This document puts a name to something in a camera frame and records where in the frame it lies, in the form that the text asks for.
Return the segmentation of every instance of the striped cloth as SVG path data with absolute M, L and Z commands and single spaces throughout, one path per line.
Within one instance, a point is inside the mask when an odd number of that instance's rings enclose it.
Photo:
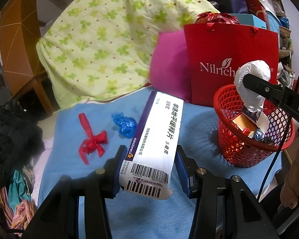
M 16 205 L 15 215 L 12 219 L 11 229 L 23 229 L 28 227 L 31 219 L 37 211 L 37 207 L 26 199 Z
M 5 187 L 0 188 L 0 205 L 3 209 L 8 227 L 11 227 L 13 212 L 8 203 L 8 194 Z

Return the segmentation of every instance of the red bag handle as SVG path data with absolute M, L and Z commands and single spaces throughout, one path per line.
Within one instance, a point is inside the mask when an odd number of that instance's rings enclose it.
M 214 24 L 215 23 L 207 23 L 206 24 L 206 29 L 207 29 L 207 31 L 214 31 L 215 29 L 214 29 Z M 251 29 L 251 31 L 254 33 L 254 34 L 256 34 L 257 32 L 258 32 L 258 30 L 259 30 L 259 28 L 258 27 L 254 27 L 254 26 L 250 26 L 250 29 Z
M 257 33 L 258 32 L 258 30 L 259 30 L 259 28 L 258 27 L 254 27 L 254 26 L 250 26 L 250 28 L 251 28 L 251 31 L 253 32 L 253 33 Z
M 214 25 L 215 23 L 207 23 L 206 25 L 207 25 L 207 31 L 214 31 L 215 29 L 213 28 L 213 25 Z

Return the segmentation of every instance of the red ribbon bow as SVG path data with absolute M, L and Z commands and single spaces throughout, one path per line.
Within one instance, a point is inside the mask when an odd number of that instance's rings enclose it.
M 88 138 L 84 139 L 84 141 L 80 145 L 79 155 L 85 164 L 89 164 L 85 154 L 89 155 L 90 153 L 94 152 L 96 149 L 98 152 L 98 156 L 101 157 L 105 153 L 105 150 L 100 144 L 108 143 L 107 133 L 105 130 L 103 130 L 101 133 L 94 136 L 90 123 L 84 113 L 79 114 L 79 120 L 86 135 L 88 136 Z

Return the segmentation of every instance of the blue plastic bag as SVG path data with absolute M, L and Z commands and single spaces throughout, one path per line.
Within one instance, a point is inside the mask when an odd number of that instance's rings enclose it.
M 135 119 L 131 117 L 125 117 L 123 113 L 114 113 L 112 114 L 112 119 L 113 122 L 119 126 L 120 130 L 119 133 L 126 137 L 126 138 L 132 138 L 136 127 L 137 123 Z
M 287 17 L 278 16 L 278 19 L 280 21 L 280 24 L 279 24 L 280 26 L 290 29 L 290 23 L 289 23 L 289 19 Z

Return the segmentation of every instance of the red plastic basket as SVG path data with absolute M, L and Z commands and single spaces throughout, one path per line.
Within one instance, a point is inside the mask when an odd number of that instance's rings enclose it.
M 218 115 L 219 147 L 225 159 L 233 165 L 242 168 L 253 167 L 276 152 L 283 136 L 288 115 L 282 109 L 265 100 L 264 113 L 269 119 L 269 128 L 265 137 L 270 137 L 274 145 L 267 145 L 245 136 L 236 129 L 230 121 L 241 112 L 244 103 L 236 87 L 226 85 L 214 95 L 214 109 Z M 282 150 L 286 149 L 295 138 L 293 121 Z

